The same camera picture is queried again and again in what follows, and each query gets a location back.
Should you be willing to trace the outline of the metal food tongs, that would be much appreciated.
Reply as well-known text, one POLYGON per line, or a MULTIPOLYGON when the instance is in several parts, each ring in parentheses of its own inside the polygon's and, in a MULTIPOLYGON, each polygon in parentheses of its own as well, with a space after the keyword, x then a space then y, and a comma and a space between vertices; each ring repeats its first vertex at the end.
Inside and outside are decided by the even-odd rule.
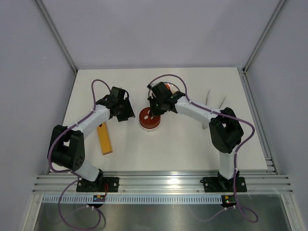
POLYGON ((222 95, 218 93, 212 93, 211 89, 209 89, 206 95, 205 105, 217 109, 222 109, 226 98, 226 94, 222 95))

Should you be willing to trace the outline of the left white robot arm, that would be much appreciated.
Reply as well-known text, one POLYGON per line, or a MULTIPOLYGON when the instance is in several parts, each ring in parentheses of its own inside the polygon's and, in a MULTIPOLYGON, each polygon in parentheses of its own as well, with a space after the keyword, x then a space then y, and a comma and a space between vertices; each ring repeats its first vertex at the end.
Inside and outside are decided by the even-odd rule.
POLYGON ((77 191, 102 192, 108 188, 103 171, 91 164, 85 155, 85 139, 100 125, 116 117, 119 122, 133 118, 134 112, 129 93, 112 87, 109 94, 94 101, 92 110, 70 126, 57 125, 53 128, 47 154, 49 165, 65 167, 78 177, 77 191))

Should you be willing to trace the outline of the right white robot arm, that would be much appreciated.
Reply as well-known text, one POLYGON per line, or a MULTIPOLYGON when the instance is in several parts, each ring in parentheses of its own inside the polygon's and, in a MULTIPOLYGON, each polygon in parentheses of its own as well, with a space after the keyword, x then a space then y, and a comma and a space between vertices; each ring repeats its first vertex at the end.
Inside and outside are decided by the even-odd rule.
POLYGON ((206 192, 232 192, 238 178, 236 148, 242 141, 244 131, 235 117, 234 111, 225 108, 220 111, 203 104, 190 101, 181 91, 172 92, 164 82, 149 84, 148 100, 150 115, 160 116, 174 112, 207 124, 211 142, 219 152, 219 171, 213 178, 203 178, 201 182, 206 192))

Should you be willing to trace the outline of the white patterned plate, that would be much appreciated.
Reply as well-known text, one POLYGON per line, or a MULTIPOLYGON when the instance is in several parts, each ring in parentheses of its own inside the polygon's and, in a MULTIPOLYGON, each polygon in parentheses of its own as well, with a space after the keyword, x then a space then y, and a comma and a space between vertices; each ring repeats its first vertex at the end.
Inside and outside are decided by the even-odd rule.
MULTIPOLYGON (((170 84, 170 85, 173 85, 173 86, 174 86, 174 90, 171 91, 172 93, 175 93, 176 91, 180 91, 179 87, 176 86, 175 84, 171 83, 171 82, 164 81, 164 84, 170 84)), ((149 90, 149 91, 148 91, 148 97, 150 97, 150 96, 154 96, 152 90, 149 90)))

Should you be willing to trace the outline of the yellow wooden block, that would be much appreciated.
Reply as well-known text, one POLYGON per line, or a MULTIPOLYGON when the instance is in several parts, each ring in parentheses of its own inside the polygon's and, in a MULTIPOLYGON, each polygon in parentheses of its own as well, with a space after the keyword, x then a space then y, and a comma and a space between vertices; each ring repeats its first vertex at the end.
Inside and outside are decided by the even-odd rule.
POLYGON ((107 155, 112 153, 113 150, 112 150, 111 140, 105 122, 97 127, 97 133, 102 154, 107 155))

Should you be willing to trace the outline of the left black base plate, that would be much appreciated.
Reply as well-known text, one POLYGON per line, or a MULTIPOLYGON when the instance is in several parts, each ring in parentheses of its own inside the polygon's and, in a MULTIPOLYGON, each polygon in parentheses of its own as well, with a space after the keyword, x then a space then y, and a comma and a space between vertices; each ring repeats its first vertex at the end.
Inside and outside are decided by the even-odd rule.
POLYGON ((76 191, 79 193, 116 193, 118 192, 119 178, 118 177, 102 177, 96 181, 79 180, 76 191))

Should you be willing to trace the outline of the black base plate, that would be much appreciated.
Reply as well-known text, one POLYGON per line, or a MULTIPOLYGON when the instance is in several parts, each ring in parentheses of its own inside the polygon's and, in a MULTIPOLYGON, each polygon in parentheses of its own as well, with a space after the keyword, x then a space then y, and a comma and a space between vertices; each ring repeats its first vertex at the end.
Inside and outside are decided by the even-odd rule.
MULTIPOLYGON (((234 178, 227 180, 224 177, 204 177, 200 180, 206 193, 232 193, 234 192, 234 178)), ((247 192, 244 177, 235 178, 235 191, 238 193, 247 192)))
POLYGON ((119 178, 118 177, 102 177, 96 181, 79 180, 76 191, 79 193, 116 193, 118 192, 119 178))

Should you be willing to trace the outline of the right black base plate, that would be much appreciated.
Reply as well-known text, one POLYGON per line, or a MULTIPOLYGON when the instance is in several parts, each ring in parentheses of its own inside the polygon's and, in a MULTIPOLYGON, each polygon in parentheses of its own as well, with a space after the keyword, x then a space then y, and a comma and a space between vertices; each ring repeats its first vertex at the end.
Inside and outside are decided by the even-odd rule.
MULTIPOLYGON (((204 177, 200 180, 206 193, 232 193, 234 192, 234 178, 227 180, 224 177, 204 177)), ((247 192, 244 177, 235 178, 235 191, 238 193, 247 192)))

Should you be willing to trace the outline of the right side aluminium rail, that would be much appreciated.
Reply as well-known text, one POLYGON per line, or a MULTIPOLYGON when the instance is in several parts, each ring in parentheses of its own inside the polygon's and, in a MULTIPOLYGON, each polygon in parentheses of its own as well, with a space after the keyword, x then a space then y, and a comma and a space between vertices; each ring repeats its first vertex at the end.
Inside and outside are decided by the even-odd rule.
POLYGON ((279 167, 277 166, 275 156, 273 155, 273 152, 271 150, 269 140, 267 138, 266 132, 264 130, 263 123, 261 121, 260 113, 257 107, 256 98, 254 96, 254 93, 252 91, 251 84, 249 82, 249 79, 247 78, 247 74, 244 72, 243 68, 238 67, 238 74, 248 101, 248 105, 250 108, 250 112, 252 114, 252 118, 256 127, 258 139, 261 144, 261 148, 264 154, 264 157, 266 161, 271 162, 271 167, 268 167, 268 172, 270 174, 280 175, 279 167))

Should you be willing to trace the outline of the aluminium rail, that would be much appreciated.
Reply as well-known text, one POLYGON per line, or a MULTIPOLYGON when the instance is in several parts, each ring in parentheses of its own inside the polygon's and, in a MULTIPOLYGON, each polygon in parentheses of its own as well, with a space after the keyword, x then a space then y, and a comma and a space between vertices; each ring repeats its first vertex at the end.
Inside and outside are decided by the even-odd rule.
POLYGON ((279 167, 277 166, 275 156, 273 155, 273 152, 271 150, 269 140, 267 138, 266 132, 264 130, 263 123, 261 121, 260 113, 257 107, 256 98, 254 96, 254 93, 252 91, 251 84, 249 82, 249 79, 247 78, 247 74, 244 72, 243 68, 238 67, 238 74, 248 101, 248 105, 250 108, 250 112, 252 114, 252 118, 256 127, 258 139, 261 144, 261 148, 264 154, 264 157, 266 161, 271 162, 271 167, 268 167, 268 172, 270 174, 280 175, 279 167))
MULTIPOLYGON (((210 171, 106 171, 106 177, 118 177, 118 194, 203 194, 200 180, 213 177, 210 171)), ((293 194, 286 175, 274 172, 240 173, 245 178, 248 194, 293 194)), ((32 188, 33 194, 59 194, 77 178, 72 174, 39 175, 32 188)))

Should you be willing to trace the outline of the left aluminium frame post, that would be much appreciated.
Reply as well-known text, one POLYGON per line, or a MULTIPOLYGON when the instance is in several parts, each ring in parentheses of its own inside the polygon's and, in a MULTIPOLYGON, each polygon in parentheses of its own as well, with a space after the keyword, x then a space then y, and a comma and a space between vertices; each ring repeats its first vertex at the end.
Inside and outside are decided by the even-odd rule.
POLYGON ((50 30, 53 38, 55 39, 59 49, 62 52, 62 55, 64 56, 65 60, 67 61, 68 65, 70 66, 71 70, 73 71, 74 75, 77 75, 78 68, 73 61, 73 58, 71 57, 63 39, 60 36, 60 33, 58 29, 56 28, 56 25, 47 9, 47 7, 44 4, 43 0, 34 0, 35 5, 37 6, 38 10, 40 11, 48 29, 50 30))

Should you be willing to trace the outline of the aluminium frame post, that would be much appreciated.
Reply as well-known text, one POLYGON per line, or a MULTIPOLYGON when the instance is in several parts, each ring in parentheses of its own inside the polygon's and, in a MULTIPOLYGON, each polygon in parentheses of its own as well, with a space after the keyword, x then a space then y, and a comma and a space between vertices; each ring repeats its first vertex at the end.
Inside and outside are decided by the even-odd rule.
POLYGON ((59 49, 62 52, 62 55, 64 56, 65 60, 67 61, 68 65, 70 66, 71 70, 73 71, 74 75, 77 75, 78 68, 73 61, 73 58, 71 57, 63 39, 60 36, 60 33, 58 29, 56 28, 56 25, 47 9, 47 7, 44 4, 43 0, 34 0, 35 5, 37 6, 38 10, 40 11, 48 29, 50 30, 53 38, 55 39, 59 49))
POLYGON ((248 72, 250 67, 252 66, 254 60, 257 58, 258 53, 261 51, 262 46, 264 45, 266 39, 268 38, 271 30, 273 29, 276 21, 278 20, 280 14, 282 13, 285 5, 287 4, 288 0, 279 0, 277 5, 275 6, 269 20, 267 21, 265 27, 263 28, 261 35, 259 36, 252 52, 249 55, 242 71, 244 74, 248 72))

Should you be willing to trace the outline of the aluminium front rail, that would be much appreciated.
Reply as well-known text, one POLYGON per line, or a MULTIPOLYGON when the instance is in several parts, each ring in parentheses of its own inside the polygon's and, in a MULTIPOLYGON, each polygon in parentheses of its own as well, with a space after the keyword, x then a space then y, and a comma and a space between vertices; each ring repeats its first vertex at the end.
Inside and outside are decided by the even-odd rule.
MULTIPOLYGON (((210 171, 106 171, 106 177, 118 177, 118 194, 203 194, 200 180, 213 177, 210 171)), ((286 175, 274 172, 240 173, 245 178, 248 194, 293 194, 286 175)), ((33 194, 59 194, 77 178, 72 174, 39 175, 32 188, 33 194)))

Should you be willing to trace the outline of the right aluminium frame post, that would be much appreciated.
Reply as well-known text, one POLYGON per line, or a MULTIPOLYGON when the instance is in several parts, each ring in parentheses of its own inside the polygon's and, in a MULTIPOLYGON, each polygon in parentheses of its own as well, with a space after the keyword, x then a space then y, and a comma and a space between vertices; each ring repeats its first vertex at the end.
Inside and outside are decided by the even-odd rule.
POLYGON ((261 51, 262 46, 264 45, 266 39, 268 38, 271 30, 273 29, 276 21, 278 20, 280 14, 282 13, 285 5, 287 4, 288 0, 279 0, 277 5, 275 6, 269 20, 267 21, 265 27, 263 28, 261 35, 259 36, 252 52, 249 55, 242 71, 244 74, 248 72, 250 67, 252 66, 254 60, 257 58, 258 53, 261 51))

